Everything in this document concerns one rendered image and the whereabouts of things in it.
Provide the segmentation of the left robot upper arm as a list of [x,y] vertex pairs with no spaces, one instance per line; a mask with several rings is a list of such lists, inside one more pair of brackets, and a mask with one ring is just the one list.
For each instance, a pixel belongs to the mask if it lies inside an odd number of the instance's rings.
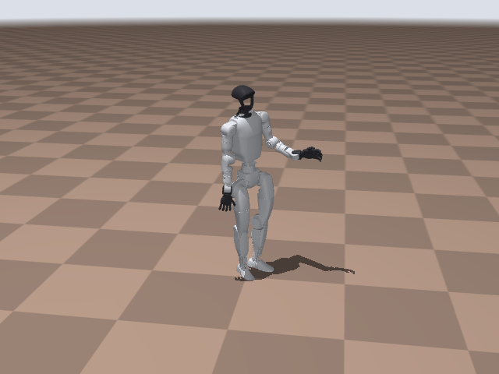
[[262,118],[262,134],[266,141],[266,147],[269,149],[273,149],[276,147],[278,139],[275,136],[272,136],[271,124],[269,122],[269,115],[265,111],[257,111]]

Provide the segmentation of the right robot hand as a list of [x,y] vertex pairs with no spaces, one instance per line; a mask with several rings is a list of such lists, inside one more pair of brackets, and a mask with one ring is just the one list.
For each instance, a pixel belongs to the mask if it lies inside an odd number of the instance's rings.
[[[222,188],[222,194],[223,194],[223,196],[221,198],[221,204],[220,204],[220,206],[219,206],[218,209],[220,210],[221,207],[222,207],[222,204],[223,204],[222,211],[225,210],[227,212],[228,211],[228,206],[229,206],[229,211],[231,211],[231,205],[232,205],[232,203],[233,203],[233,206],[235,206],[235,202],[234,202],[234,200],[232,199],[232,196],[231,196],[231,194],[232,194],[232,187],[231,187],[231,192],[229,193],[229,192],[224,192],[224,186],[223,186],[223,188]],[[225,206],[226,206],[226,209],[225,209]]]

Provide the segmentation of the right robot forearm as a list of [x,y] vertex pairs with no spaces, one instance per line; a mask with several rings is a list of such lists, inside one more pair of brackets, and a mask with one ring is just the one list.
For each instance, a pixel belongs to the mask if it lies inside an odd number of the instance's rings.
[[223,171],[224,192],[231,192],[232,187],[232,166],[228,165],[228,158],[222,157],[221,170]]

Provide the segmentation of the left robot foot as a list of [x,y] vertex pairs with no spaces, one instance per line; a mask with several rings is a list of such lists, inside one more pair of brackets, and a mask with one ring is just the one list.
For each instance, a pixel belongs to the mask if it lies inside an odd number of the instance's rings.
[[259,262],[254,262],[253,257],[248,259],[247,266],[250,266],[250,267],[256,268],[258,270],[265,271],[265,272],[274,271],[274,268],[272,266],[268,265],[267,263],[265,263],[262,259],[259,260]]

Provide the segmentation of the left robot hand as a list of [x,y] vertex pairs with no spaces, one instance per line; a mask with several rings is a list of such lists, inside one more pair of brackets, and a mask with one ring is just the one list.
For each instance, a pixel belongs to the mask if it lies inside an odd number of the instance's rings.
[[292,154],[298,154],[299,155],[299,159],[298,160],[301,160],[302,157],[305,157],[307,159],[318,159],[320,162],[322,160],[322,153],[319,149],[315,149],[315,147],[311,146],[311,147],[308,147],[306,149],[304,149],[303,151],[301,150],[293,150],[292,151]]

